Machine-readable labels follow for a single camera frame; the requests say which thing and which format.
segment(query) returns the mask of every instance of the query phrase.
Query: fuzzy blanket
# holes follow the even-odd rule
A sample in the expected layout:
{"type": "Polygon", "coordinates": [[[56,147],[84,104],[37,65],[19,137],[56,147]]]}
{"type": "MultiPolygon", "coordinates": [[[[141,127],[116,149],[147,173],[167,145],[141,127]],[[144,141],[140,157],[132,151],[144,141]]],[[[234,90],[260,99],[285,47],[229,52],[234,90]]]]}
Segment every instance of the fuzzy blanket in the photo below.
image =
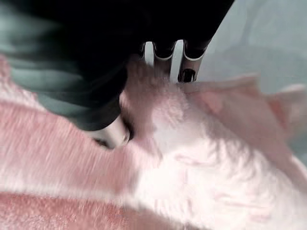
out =
{"type": "Polygon", "coordinates": [[[174,84],[131,62],[121,103],[135,136],[106,151],[0,63],[0,229],[306,229],[307,169],[287,145],[307,125],[303,86],[174,84]]]}

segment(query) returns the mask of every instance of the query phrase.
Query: fleece blanket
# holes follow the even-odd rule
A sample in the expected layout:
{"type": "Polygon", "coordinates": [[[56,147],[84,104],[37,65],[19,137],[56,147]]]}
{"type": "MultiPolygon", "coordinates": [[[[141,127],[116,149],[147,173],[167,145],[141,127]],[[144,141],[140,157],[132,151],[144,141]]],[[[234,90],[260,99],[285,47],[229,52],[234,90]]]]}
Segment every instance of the fleece blanket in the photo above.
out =
{"type": "Polygon", "coordinates": [[[263,95],[255,75],[174,84],[128,70],[134,138],[109,151],[1,61],[0,229],[306,229],[307,169],[287,145],[307,125],[303,86],[263,95]]]}

